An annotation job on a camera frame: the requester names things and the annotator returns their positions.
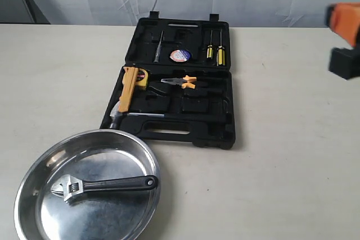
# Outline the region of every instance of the black plastic tool case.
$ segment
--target black plastic tool case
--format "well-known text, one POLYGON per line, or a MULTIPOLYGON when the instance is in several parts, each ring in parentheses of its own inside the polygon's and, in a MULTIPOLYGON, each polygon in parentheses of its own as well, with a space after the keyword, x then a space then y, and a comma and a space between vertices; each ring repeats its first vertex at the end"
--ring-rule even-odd
MULTIPOLYGON (((119 129, 142 139, 191 142, 198 147, 229 149, 235 142, 235 122, 231 73, 229 72, 230 35, 227 22, 210 15, 209 21, 160 19, 158 12, 141 18, 137 24, 125 57, 126 66, 147 70, 146 90, 135 88, 129 112, 165 114, 152 116, 125 116, 119 129), (161 32, 162 47, 159 62, 154 62, 161 32), (214 54, 206 58, 206 50, 213 31, 214 54), (217 47, 222 33, 225 48, 224 66, 217 66, 217 47), (183 63, 174 62, 170 54, 176 49, 190 52, 183 63), (180 85, 161 83, 164 78, 197 77, 196 88, 182 89, 180 85)), ((124 70, 121 69, 100 128, 109 128, 110 112, 123 89, 124 70)))

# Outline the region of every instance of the wrench jaw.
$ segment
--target wrench jaw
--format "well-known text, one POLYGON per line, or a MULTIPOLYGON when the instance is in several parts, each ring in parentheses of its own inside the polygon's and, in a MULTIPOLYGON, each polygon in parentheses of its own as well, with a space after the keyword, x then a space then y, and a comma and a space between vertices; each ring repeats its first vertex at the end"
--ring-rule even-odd
POLYGON ((69 174, 63 175, 51 187, 51 192, 64 198, 69 203, 75 197, 84 193, 83 181, 69 174))

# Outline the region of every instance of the pan rim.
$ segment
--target pan rim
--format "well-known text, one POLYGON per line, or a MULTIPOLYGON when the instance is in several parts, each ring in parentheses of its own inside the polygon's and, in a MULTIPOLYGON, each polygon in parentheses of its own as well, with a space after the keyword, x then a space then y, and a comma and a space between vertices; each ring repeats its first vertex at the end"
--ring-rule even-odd
POLYGON ((129 139, 135 141, 136 143, 138 143, 151 157, 152 162, 154 162, 156 171, 157 173, 157 178, 159 179, 159 185, 156 188, 156 195, 154 198, 154 201, 152 203, 153 207, 151 208, 151 210, 148 212, 147 214, 147 218, 145 220, 143 220, 142 225, 137 227, 134 230, 133 236, 134 239, 137 239, 139 237, 139 235, 145 230, 145 228, 147 227, 147 225, 149 224, 150 220, 152 219, 156 208, 159 204, 160 201, 160 193, 161 193, 161 177, 160 177, 160 168, 159 168, 159 163, 158 160, 156 159, 155 154, 153 153, 153 151, 150 149, 150 147, 141 139, 139 139, 138 137, 136 137, 133 134, 127 133, 127 132, 123 132, 121 130, 114 130, 114 129, 93 129, 93 130, 87 130, 84 132, 80 132, 74 135, 71 135, 61 141, 59 141, 58 143, 54 144, 52 147, 50 147, 47 151, 45 151, 41 156, 39 156, 36 161, 32 164, 32 166, 28 169, 28 171, 26 172, 25 176, 23 177, 19 188, 17 190, 16 193, 16 197, 15 197, 15 203, 14 203, 14 223, 15 223, 15 229, 16 229, 16 233, 17 236, 19 237, 20 240, 32 240, 26 237, 26 234, 24 233, 24 230, 21 226, 21 222, 20 222, 20 216, 19 216, 19 205, 20 205, 20 198, 21 195, 23 193, 23 187, 29 177, 29 175, 34 171, 34 169, 41 163, 41 161, 49 156, 54 150, 58 149, 59 146, 61 146, 62 144, 76 138, 76 137, 80 137, 86 134, 91 134, 91 133, 99 133, 99 132, 110 132, 110 133, 116 133, 118 135, 122 135, 125 137, 128 137, 129 139))

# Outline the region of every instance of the metal bowl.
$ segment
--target metal bowl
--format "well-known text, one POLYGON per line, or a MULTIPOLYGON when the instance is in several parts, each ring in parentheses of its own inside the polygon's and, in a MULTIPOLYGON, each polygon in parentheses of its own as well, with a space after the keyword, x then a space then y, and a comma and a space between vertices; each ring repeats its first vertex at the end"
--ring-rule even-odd
POLYGON ((50 191, 64 174, 89 181, 152 174, 160 180, 153 152, 131 134, 100 129, 69 137, 46 151, 21 182, 14 210, 21 240, 136 239, 159 202, 160 181, 151 191, 99 192, 67 204, 50 191))

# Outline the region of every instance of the white table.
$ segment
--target white table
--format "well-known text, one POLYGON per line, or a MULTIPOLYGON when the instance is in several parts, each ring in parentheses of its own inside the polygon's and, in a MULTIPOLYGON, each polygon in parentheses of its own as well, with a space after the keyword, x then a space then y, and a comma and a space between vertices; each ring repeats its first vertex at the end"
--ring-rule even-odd
MULTIPOLYGON (((0 25, 0 232, 30 165, 97 129, 134 27, 0 25)), ((231 29, 237 141, 152 142, 163 192, 144 239, 358 239, 360 79, 327 71, 328 29, 231 29)))

